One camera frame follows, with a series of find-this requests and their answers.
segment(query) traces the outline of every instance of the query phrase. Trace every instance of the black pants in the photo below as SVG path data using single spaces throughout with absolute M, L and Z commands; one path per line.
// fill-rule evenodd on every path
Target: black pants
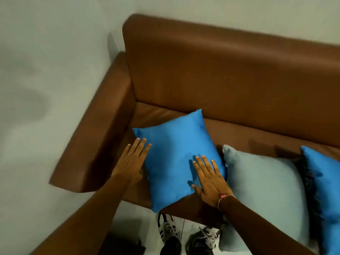
M 181 242 L 176 237 L 171 237 L 165 242 L 164 247 L 160 251 L 160 255 L 180 255 Z M 193 245 L 190 246 L 191 255 L 214 255 L 212 250 L 205 243 L 205 240 L 198 239 Z

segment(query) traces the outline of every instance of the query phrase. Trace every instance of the floor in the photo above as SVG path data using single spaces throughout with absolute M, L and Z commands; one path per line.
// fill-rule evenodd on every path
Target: floor
M 113 220 L 111 232 L 133 242 L 140 240 L 142 245 L 146 247 L 145 255 L 159 255 L 163 242 L 158 232 L 156 220 L 156 214 L 150 209 L 122 201 Z M 199 231 L 199 227 L 203 225 L 183 218 L 174 217 L 174 220 L 182 243 L 182 255 L 185 255 L 186 241 L 191 234 Z M 221 252 L 218 249 L 218 244 L 214 249 L 214 254 L 251 255 L 250 252 Z

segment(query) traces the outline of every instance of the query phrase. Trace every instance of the person's right arm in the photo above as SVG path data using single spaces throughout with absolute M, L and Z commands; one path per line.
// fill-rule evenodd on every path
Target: person's right arm
M 215 161 L 211 160 L 212 169 L 208 159 L 196 157 L 193 162 L 199 177 L 202 189 L 193 185 L 196 193 L 202 200 L 219 209 L 234 226 L 253 255 L 314 255 L 307 247 L 298 243 L 263 217 L 247 208 L 233 196 L 229 185 L 221 175 Z

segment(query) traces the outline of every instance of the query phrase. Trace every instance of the hand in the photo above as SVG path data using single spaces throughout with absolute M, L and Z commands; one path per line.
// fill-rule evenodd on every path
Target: hand
M 127 180 L 130 185 L 142 180 L 143 174 L 141 172 L 141 168 L 151 148 L 151 144 L 148 144 L 143 150 L 147 139 L 142 139 L 140 143 L 139 141 L 140 138 L 137 138 L 132 146 L 131 144 L 126 146 L 123 154 L 117 162 L 116 167 L 113 169 L 112 177 L 120 176 L 122 179 Z
M 213 170 L 206 156 L 202 156 L 202 159 L 204 163 L 201 158 L 197 156 L 197 162 L 194 161 L 193 165 L 197 171 L 203 190 L 196 185 L 192 185 L 192 187 L 205 203 L 217 207 L 221 195 L 233 194 L 233 192 L 221 175 L 215 161 L 211 160 L 214 167 Z

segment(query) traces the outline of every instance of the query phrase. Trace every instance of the black and white sneaker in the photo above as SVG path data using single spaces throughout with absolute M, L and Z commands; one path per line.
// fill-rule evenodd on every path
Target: black and white sneaker
M 178 239 L 175 222 L 171 215 L 158 214 L 158 230 L 164 244 L 173 236 Z
M 204 227 L 200 231 L 190 235 L 185 245 L 187 255 L 195 254 L 195 250 L 210 250 L 216 248 L 216 241 L 220 236 L 220 231 L 212 227 Z

